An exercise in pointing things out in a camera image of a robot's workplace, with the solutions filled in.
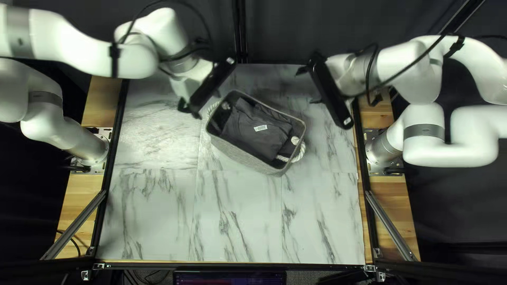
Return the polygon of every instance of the white label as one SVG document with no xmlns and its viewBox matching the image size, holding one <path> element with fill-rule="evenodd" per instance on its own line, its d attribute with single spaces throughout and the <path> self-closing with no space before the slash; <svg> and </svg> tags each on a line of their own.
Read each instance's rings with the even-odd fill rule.
<svg viewBox="0 0 507 285">
<path fill-rule="evenodd" d="M 258 131 L 262 131 L 262 130 L 267 130 L 267 129 L 268 129 L 268 125 L 257 126 L 257 127 L 254 127 L 253 129 L 254 129 L 256 132 L 258 132 Z"/>
</svg>

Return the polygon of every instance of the marble tile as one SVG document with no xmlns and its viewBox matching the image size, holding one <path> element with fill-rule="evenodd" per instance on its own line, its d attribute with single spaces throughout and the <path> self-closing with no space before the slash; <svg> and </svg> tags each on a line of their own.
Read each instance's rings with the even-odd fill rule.
<svg viewBox="0 0 507 285">
<path fill-rule="evenodd" d="M 97 256 L 174 261 L 364 264 L 352 130 L 334 125 L 297 65 L 238 65 L 201 110 L 176 110 L 164 74 L 131 81 Z M 305 157 L 282 177 L 220 153 L 209 105 L 233 89 L 307 124 Z"/>
<path fill-rule="evenodd" d="M 197 167 L 201 120 L 179 112 L 163 75 L 129 86 L 115 168 Z"/>
<path fill-rule="evenodd" d="M 113 173 L 97 257 L 187 261 L 196 170 Z"/>
<path fill-rule="evenodd" d="M 281 179 L 283 262 L 364 264 L 356 173 L 293 167 Z"/>
<path fill-rule="evenodd" d="M 199 170 L 190 259 L 281 262 L 280 178 Z"/>
<path fill-rule="evenodd" d="M 343 130 L 336 126 L 324 104 L 310 104 L 317 90 L 308 75 L 294 78 L 298 67 L 256 64 L 236 68 L 219 89 L 218 96 L 202 109 L 205 120 L 201 125 L 198 169 L 233 170 L 241 167 L 215 149 L 204 130 L 208 106 L 230 90 L 238 89 L 305 121 L 307 152 L 298 163 L 332 172 L 357 172 L 352 129 Z"/>
</svg>

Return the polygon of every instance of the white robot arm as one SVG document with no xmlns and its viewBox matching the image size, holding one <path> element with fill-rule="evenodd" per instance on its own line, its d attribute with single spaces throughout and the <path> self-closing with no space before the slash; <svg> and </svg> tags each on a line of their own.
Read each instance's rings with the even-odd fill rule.
<svg viewBox="0 0 507 285">
<path fill-rule="evenodd" d="M 190 54 L 173 61 L 189 44 L 176 13 L 161 8 L 115 30 L 118 59 L 112 44 L 91 38 L 59 14 L 0 4 L 0 56 L 60 61 L 85 73 L 140 79 L 158 68 L 169 70 L 175 93 L 189 102 L 213 69 L 213 63 Z M 77 122 L 62 115 L 61 89 L 53 80 L 18 61 L 0 59 L 0 121 L 21 122 L 29 138 L 50 143 L 84 161 L 100 163 L 107 146 Z"/>
<path fill-rule="evenodd" d="M 423 36 L 380 51 L 372 67 L 373 85 L 387 80 L 413 62 L 438 36 Z M 432 167 L 476 167 L 493 162 L 498 139 L 507 138 L 507 106 L 481 105 L 456 109 L 451 116 L 451 144 L 444 142 L 444 112 L 434 103 L 442 81 L 444 55 L 458 36 L 444 37 L 422 60 L 390 84 L 411 103 L 373 143 L 366 145 L 370 163 L 389 167 L 403 154 L 411 164 Z M 450 58 L 470 71 L 482 98 L 492 104 L 507 104 L 505 59 L 480 41 L 465 38 Z M 371 55 L 330 57 L 326 64 L 345 95 L 364 92 Z"/>
<path fill-rule="evenodd" d="M 107 143 L 63 117 L 62 91 L 52 79 L 21 62 L 0 58 L 0 86 L 0 121 L 20 122 L 26 137 L 68 151 L 83 165 L 105 159 Z"/>
</svg>

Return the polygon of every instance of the wooden board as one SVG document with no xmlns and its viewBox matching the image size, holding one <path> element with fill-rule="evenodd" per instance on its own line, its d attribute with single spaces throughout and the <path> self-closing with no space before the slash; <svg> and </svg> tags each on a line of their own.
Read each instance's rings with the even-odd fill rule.
<svg viewBox="0 0 507 285">
<path fill-rule="evenodd" d="M 115 122 L 116 106 L 120 94 L 121 79 L 93 76 L 88 90 L 85 111 L 81 125 L 85 127 L 112 127 Z M 71 174 L 63 200 L 58 230 L 66 230 L 81 211 L 90 203 L 102 187 L 102 175 Z M 87 219 L 75 234 L 81 255 L 90 246 L 95 221 L 95 212 Z M 77 257 L 78 251 L 72 242 L 56 258 Z"/>
<path fill-rule="evenodd" d="M 370 107 L 366 98 L 359 99 L 359 110 L 363 128 L 385 128 L 393 123 L 393 115 L 391 103 L 387 94 L 384 100 L 377 106 Z M 357 172 L 359 173 L 359 181 L 361 181 L 361 170 L 359 168 L 359 156 L 356 142 L 356 159 Z M 419 247 L 415 235 L 414 221 L 412 219 L 412 210 L 408 197 L 407 184 L 404 176 L 373 176 L 370 177 L 370 187 L 375 197 L 379 201 L 384 211 L 387 213 L 393 224 L 396 226 L 401 236 L 405 239 L 410 249 L 414 252 L 417 259 L 419 257 Z M 366 220 L 365 197 L 363 194 L 363 184 L 357 184 L 359 191 L 359 205 L 361 208 L 361 217 L 363 218 L 363 235 L 365 241 L 365 260 L 371 263 L 372 254 L 370 249 L 370 238 L 368 233 L 368 222 Z M 379 241 L 380 251 L 383 257 L 390 260 L 402 260 L 391 236 L 386 228 L 376 218 L 377 237 Z"/>
</svg>

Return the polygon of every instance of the gray felt basket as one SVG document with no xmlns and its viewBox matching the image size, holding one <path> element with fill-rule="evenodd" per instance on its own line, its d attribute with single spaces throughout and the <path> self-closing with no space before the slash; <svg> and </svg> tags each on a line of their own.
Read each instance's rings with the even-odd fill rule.
<svg viewBox="0 0 507 285">
<path fill-rule="evenodd" d="M 290 156 L 290 159 L 293 159 L 296 155 L 299 154 L 301 143 L 303 141 L 303 137 L 306 132 L 306 124 L 303 120 L 298 119 L 298 118 L 291 116 L 289 114 L 286 114 L 284 112 L 278 111 L 278 110 L 260 102 L 259 100 L 255 99 L 245 93 L 237 91 L 237 90 L 233 90 L 229 94 L 227 94 L 227 96 L 225 96 L 221 100 L 220 105 L 222 105 L 222 103 L 224 101 L 229 101 L 229 100 L 231 100 L 231 98 L 236 98 L 236 97 L 241 97 L 243 99 L 249 100 L 250 102 L 262 104 L 263 106 L 271 109 L 272 111 L 280 114 L 281 116 L 284 116 L 286 119 L 289 119 L 291 124 L 293 125 L 293 130 L 296 133 L 295 135 L 300 138 L 299 142 L 297 143 L 294 151 L 292 152 L 292 154 Z M 292 164 L 290 162 L 282 162 L 279 160 L 274 161 L 273 163 L 264 162 L 261 159 L 257 158 L 256 156 L 251 155 L 250 153 L 233 145 L 232 143 L 228 142 L 227 140 L 219 137 L 220 134 L 216 133 L 216 131 L 214 130 L 214 128 L 212 127 L 212 124 L 211 124 L 211 121 L 217 119 L 217 116 L 218 116 L 217 110 L 218 110 L 218 108 L 216 108 L 211 113 L 211 115 L 208 118 L 208 122 L 206 123 L 206 133 L 208 133 L 209 136 L 211 137 L 211 144 L 214 147 L 216 147 L 219 151 L 221 151 L 222 153 L 224 153 L 225 155 L 227 155 L 231 159 L 235 160 L 236 162 L 239 162 L 243 165 L 251 167 L 251 168 L 255 169 L 256 171 L 263 173 L 263 174 L 268 174 L 268 175 L 280 177 L 288 170 L 288 168 Z"/>
</svg>

